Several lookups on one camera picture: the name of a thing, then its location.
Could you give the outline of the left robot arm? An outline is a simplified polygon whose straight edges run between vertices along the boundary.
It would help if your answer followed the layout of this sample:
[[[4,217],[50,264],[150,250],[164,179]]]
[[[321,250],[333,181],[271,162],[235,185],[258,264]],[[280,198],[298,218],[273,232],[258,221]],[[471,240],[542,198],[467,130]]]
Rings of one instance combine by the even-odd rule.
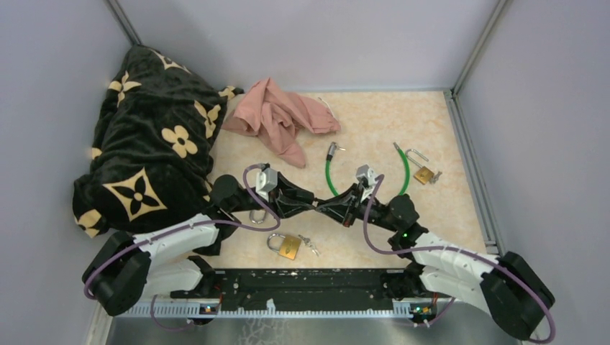
[[[210,196],[210,208],[178,224],[148,234],[113,234],[83,274],[86,297],[110,316],[156,295],[205,298],[214,292],[216,279],[204,257],[219,255],[222,241],[238,228],[259,229],[241,223],[233,212],[264,210],[280,221],[313,210],[319,202],[269,167],[258,173],[253,187],[223,175]]]

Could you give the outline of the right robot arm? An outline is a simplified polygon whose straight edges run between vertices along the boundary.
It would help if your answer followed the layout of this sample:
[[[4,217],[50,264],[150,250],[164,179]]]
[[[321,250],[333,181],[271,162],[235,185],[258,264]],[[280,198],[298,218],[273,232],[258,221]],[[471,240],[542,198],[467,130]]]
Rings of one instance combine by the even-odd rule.
[[[387,204],[376,198],[379,187],[364,196],[353,185],[342,195],[315,199],[316,210],[338,215],[345,226],[363,222],[369,247],[385,255],[411,260],[405,286],[414,296],[428,291],[460,299],[487,315],[506,334],[533,344],[555,340],[557,326],[550,312],[555,297],[521,255],[498,256],[460,248],[422,226],[409,195]]]

